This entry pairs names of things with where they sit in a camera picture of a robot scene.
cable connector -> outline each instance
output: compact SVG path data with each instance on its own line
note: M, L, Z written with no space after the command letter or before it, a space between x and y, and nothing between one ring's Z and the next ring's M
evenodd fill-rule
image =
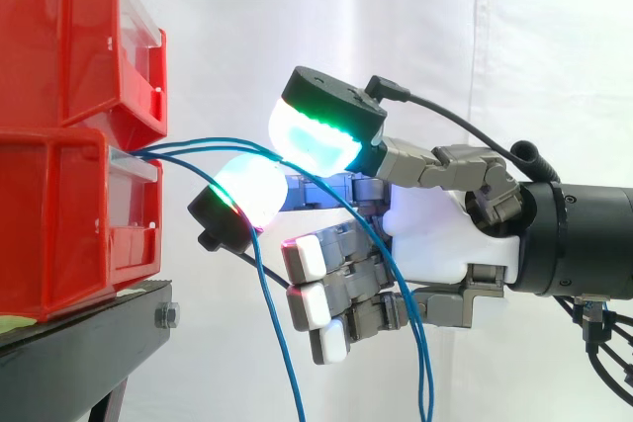
M411 91L400 84L380 76L372 76L365 88L365 93L379 103L383 99L405 103L411 97Z

coiled black cable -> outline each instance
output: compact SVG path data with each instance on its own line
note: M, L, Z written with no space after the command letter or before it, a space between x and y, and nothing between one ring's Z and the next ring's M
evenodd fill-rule
M532 142L527 140L520 140L512 146L510 151L501 147L498 143L492 140L490 137L481 132L478 128L473 126L468 121L460 118L455 113L442 108L440 105L428 101L427 99L420 98L411 94L408 100L419 106L423 106L429 111L439 114L440 116L455 123L465 131L471 133L474 137L478 138L481 142L498 153L501 157L512 162L516 168L525 174L527 178L533 182L560 182L561 179L554 170L554 167L545 160Z

gray metal bracket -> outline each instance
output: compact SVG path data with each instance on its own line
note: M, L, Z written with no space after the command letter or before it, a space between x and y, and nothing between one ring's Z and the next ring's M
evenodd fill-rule
M415 290L413 298L423 321L436 326L471 328L475 297L503 298L503 272L502 266L471 264L461 284Z

red storage drawer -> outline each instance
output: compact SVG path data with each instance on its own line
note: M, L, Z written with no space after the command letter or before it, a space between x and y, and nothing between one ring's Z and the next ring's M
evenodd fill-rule
M0 128L0 315L46 321L160 270L162 170L87 128Z
M165 34L137 0L0 0L0 127L167 134Z

white fingertip pad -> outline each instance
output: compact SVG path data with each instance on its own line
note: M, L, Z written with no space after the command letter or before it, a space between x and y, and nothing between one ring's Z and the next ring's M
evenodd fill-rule
M331 321L325 287L321 282L288 287L286 295L296 330L318 330Z
M347 358L347 342L345 341L345 327L339 318L329 322L318 331L320 346L323 354L323 364L340 363Z
M318 238L313 234L295 240L306 282L319 281L327 273Z

